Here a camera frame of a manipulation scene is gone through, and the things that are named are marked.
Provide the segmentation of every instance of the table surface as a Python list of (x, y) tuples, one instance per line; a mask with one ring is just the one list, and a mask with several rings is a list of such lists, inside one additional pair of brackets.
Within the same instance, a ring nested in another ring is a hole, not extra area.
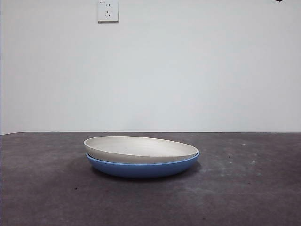
[[(83, 141), (169, 139), (201, 151), (189, 170), (124, 179), (93, 169)], [(3, 226), (298, 226), (301, 133), (25, 132), (1, 136)]]

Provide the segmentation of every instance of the white bowl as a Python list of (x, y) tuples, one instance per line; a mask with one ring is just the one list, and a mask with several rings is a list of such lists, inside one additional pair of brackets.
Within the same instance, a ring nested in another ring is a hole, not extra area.
[(119, 163), (163, 163), (192, 158), (193, 146), (148, 137), (94, 137), (84, 142), (88, 154), (99, 160)]

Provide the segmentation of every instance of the ceramic bowl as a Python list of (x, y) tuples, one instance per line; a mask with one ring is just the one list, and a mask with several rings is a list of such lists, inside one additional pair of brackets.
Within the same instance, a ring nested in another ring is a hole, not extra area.
[(164, 163), (192, 158), (193, 146), (148, 137), (94, 137), (85, 140), (88, 154), (99, 160), (119, 163)]
[(158, 178), (187, 170), (197, 161), (199, 151), (189, 159), (153, 164), (115, 163), (95, 159), (88, 153), (86, 156), (94, 168), (106, 174), (124, 178)]

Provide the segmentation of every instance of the plate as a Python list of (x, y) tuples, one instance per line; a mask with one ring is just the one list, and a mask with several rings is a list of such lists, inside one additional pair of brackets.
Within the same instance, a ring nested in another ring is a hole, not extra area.
[(197, 161), (199, 151), (195, 156), (186, 160), (153, 164), (115, 163), (95, 159), (88, 153), (86, 156), (94, 168), (106, 174), (123, 178), (158, 178), (187, 170)]
[(119, 163), (164, 163), (189, 159), (198, 153), (193, 146), (148, 137), (108, 136), (85, 140), (88, 154)]

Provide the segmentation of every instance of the white wall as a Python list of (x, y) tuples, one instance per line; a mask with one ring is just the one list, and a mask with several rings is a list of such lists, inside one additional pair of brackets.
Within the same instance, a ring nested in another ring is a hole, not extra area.
[(2, 0), (1, 132), (301, 132), (300, 0)]

